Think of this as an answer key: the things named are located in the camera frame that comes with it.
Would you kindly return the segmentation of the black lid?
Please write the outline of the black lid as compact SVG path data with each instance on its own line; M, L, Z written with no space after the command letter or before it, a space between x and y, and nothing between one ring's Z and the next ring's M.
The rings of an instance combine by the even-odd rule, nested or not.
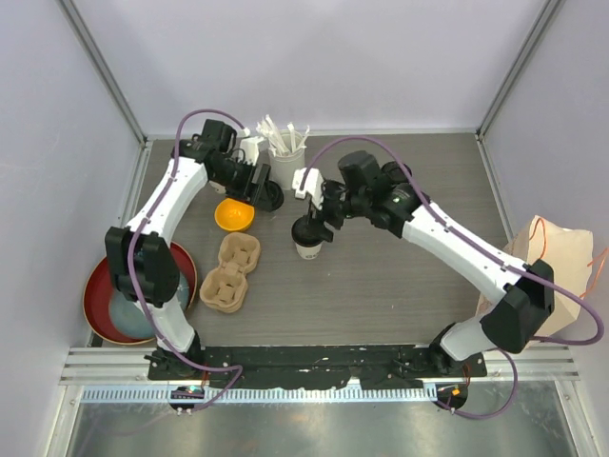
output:
M297 219L292 225L291 237L296 245L312 248L324 241L322 237L323 230L324 225L305 215Z

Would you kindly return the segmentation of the brown paper bag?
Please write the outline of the brown paper bag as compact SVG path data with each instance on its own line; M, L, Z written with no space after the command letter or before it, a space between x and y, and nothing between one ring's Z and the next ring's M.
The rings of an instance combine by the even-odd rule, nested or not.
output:
M504 248L487 249L497 257L516 257L531 266L542 260L554 271L554 283L584 299L592 274L593 233L586 229L562 228L544 217L534 216ZM559 292L554 293L554 311L537 330L530 345L554 340L556 334L575 323L582 307Z

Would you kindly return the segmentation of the paper coffee cup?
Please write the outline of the paper coffee cup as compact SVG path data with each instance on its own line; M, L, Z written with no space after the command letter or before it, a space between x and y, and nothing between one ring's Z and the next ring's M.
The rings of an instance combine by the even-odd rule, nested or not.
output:
M323 241L319 239L297 239L294 241L299 256L304 260L313 260L318 257Z

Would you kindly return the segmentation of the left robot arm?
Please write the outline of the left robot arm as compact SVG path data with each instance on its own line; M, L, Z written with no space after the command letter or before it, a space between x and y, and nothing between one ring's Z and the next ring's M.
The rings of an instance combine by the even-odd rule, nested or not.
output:
M200 133L175 138L167 170L139 212L106 233L113 288L150 324L157 348L181 379L201 372L203 351L178 298L181 273L170 250L174 232L209 183L251 208L275 210L283 193L269 180L270 166L259 161L266 148L266 139L245 127L205 120Z

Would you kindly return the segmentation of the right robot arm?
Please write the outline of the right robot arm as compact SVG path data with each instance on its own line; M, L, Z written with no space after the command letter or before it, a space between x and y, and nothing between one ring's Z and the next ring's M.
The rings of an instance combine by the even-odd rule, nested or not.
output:
M331 242L347 219L363 217L377 229L430 252L486 298L490 307L448 325L430 343L422 361L442 376L469 357L493 348L520 353L555 309L554 271L544 261L527 264L455 223L428 196L419 196L396 162L380 165L364 150L338 163L341 180L324 179L317 169L299 169L292 187L308 199L307 215L292 226L298 246Z

